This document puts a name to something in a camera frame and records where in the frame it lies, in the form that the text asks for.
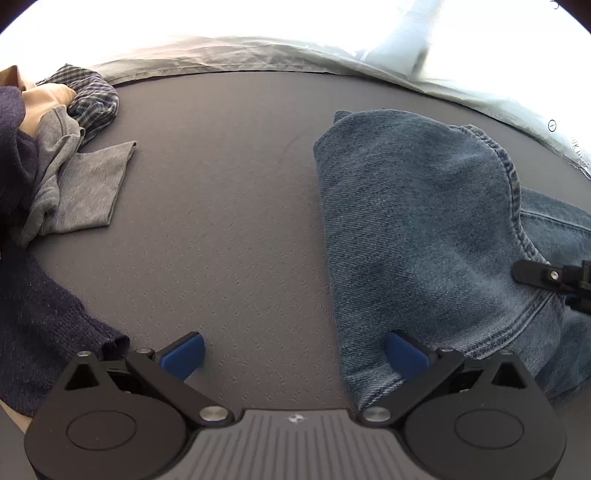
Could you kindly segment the white printed carrot curtain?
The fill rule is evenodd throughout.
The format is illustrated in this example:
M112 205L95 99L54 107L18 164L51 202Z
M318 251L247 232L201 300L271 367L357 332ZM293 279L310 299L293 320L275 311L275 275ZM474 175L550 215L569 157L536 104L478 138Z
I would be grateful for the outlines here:
M231 71L361 75L449 100L590 170L590 34L555 1L215 1L138 11L120 84Z

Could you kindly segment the blue plaid shirt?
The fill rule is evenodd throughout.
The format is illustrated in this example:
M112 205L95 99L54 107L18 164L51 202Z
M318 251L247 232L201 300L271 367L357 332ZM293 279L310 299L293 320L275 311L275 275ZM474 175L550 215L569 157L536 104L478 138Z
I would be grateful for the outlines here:
M118 114L119 95L98 72L65 64L40 85L46 83L66 85L76 93L67 113L84 129L81 147L107 128Z

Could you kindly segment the grey garment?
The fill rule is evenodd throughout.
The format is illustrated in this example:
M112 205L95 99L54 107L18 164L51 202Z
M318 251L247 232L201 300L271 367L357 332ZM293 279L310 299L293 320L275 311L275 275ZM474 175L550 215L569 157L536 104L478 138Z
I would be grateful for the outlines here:
M80 153L83 139L84 129L64 106L41 118L39 173L28 218L13 234L18 245L25 247L38 236L110 224L136 143Z

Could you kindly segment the dark navy knit sweater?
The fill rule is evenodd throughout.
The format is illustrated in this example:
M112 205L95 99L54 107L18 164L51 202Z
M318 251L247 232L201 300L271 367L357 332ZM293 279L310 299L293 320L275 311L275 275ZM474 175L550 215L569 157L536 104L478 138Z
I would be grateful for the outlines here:
M30 206L39 162L20 131L25 105L18 88L1 90L1 402L32 417L69 361L88 350L118 360L129 339L92 318L82 302L48 277L11 238Z

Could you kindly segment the blue denim jeans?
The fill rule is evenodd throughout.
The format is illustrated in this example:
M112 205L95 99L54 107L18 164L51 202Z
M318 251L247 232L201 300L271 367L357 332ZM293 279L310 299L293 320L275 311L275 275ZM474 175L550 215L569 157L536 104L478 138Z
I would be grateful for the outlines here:
M483 359L515 352L551 400L590 380L590 318L515 282L520 260L590 256L587 211L520 184L474 126L341 111L315 143L342 377L359 407L402 384L389 332Z

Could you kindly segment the tan garment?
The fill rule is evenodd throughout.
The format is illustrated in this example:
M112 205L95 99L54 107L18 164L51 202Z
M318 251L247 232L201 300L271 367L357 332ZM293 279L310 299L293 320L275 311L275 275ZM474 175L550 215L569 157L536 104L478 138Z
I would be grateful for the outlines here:
M76 92L64 84L45 83L37 86L25 80L16 65L1 71L1 85L17 87L25 105L25 117L19 129L36 139L42 117L58 106L68 107Z

